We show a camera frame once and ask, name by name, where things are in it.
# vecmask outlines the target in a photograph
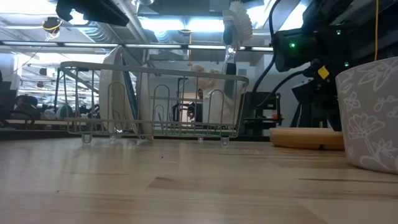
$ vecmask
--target beige tray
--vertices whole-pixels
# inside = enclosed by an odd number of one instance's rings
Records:
[[[275,146],[343,151],[343,134],[328,128],[270,128]]]

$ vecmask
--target dish brush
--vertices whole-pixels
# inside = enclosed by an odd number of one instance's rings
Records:
[[[236,75],[236,54],[243,42],[252,37],[252,24],[248,12],[240,1],[231,2],[229,9],[223,11],[223,21],[223,41],[226,46],[223,73]],[[225,82],[224,92],[233,98],[234,81]]]

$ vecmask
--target wooden countertop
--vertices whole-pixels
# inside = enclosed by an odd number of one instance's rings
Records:
[[[0,223],[398,222],[398,175],[344,152],[136,141],[0,142]]]

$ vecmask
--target white floral pot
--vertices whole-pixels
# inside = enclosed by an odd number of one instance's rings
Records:
[[[346,70],[336,84],[347,159],[398,174],[398,57]]]

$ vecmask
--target desk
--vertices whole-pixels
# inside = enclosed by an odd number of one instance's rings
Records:
[[[264,142],[0,142],[8,223],[397,223],[398,175]]]

